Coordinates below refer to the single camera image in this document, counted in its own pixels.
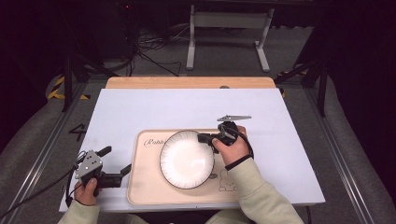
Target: white plate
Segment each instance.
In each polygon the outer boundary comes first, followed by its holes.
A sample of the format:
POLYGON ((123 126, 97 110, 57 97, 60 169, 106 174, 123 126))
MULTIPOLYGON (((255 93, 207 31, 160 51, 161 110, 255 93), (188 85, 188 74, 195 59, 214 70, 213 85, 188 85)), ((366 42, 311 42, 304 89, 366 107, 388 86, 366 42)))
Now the white plate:
POLYGON ((193 189, 210 176, 215 164, 213 149, 198 142, 198 132, 181 131, 163 145, 160 162, 163 176, 173 186, 193 189))

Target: white table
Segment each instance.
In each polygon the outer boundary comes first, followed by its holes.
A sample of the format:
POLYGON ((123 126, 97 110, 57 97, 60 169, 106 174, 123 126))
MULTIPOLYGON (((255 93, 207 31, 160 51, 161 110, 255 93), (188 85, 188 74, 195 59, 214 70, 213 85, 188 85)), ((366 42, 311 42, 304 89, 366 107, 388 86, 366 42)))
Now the white table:
MULTIPOLYGON (((210 78, 198 79, 207 81, 210 78)), ((224 78, 216 77, 212 80, 222 79, 224 78)), ((191 81, 191 77, 181 80, 191 81)), ((230 80, 243 82, 241 78, 230 80)), ((291 203, 312 205, 325 202, 289 112, 276 88, 104 89, 97 101, 80 151, 98 151, 112 146, 113 151, 102 158, 103 171, 116 174, 131 163, 135 140, 141 131, 213 129, 219 124, 216 119, 224 115, 252 116, 252 119, 236 123, 247 128, 255 161, 262 176, 273 183, 291 203)), ((102 211, 127 213, 238 206, 237 203, 131 204, 126 198, 129 178, 128 175, 123 178, 119 189, 104 189, 100 192, 97 202, 102 211)), ((60 211, 66 210, 62 200, 60 211)))

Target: person's hand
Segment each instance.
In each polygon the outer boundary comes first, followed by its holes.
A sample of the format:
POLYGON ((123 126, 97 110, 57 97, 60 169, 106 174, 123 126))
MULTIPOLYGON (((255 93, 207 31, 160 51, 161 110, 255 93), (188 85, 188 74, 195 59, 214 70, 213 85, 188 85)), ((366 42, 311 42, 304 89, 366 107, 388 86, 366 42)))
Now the person's hand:
POLYGON ((75 199, 84 205, 96 205, 96 198, 93 197, 93 192, 95 191, 97 182, 95 178, 92 178, 85 187, 81 183, 77 183, 75 186, 75 199))
MULTIPOLYGON (((237 126, 238 132, 247 136, 247 130, 245 127, 237 126)), ((224 160, 225 165, 229 165, 242 157, 249 154, 248 145, 240 136, 236 138, 236 141, 231 146, 224 145, 219 139, 214 138, 212 140, 212 144, 221 154, 221 157, 224 160)))

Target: wooden tray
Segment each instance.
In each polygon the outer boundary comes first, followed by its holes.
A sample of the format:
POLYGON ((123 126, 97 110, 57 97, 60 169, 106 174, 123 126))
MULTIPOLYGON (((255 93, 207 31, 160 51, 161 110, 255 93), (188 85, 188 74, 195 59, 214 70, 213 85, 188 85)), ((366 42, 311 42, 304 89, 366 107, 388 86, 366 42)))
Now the wooden tray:
MULTIPOLYGON (((146 130, 137 136, 128 201, 132 204, 169 203, 227 203, 237 202, 237 192, 228 177, 224 161, 215 154, 215 166, 206 182, 195 189, 178 189, 163 176, 160 155, 163 144, 182 130, 146 130)), ((218 130, 195 130, 199 133, 218 133, 218 130)))

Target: sleeve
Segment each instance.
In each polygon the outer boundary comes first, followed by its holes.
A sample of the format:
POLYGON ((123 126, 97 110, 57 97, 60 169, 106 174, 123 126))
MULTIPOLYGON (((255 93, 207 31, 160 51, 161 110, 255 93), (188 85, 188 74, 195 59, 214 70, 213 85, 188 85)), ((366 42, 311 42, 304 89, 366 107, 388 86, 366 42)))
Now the sleeve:
POLYGON ((303 223, 291 203, 265 181, 253 159, 229 171, 245 215, 256 223, 303 223))
POLYGON ((86 206, 76 200, 70 204, 69 209, 58 224, 96 224, 99 216, 99 206, 86 206))

